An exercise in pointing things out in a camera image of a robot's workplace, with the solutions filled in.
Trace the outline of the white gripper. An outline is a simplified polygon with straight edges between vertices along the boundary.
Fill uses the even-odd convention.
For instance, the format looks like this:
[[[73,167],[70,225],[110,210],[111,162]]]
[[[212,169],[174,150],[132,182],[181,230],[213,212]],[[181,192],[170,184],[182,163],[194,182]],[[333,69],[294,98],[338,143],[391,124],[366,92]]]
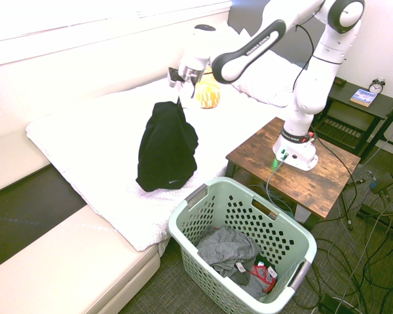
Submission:
[[[175,87],[176,84],[190,82],[193,86],[198,83],[204,74],[203,61],[180,61],[178,68],[169,68],[169,85]],[[176,105],[183,107],[183,88],[176,86]]]

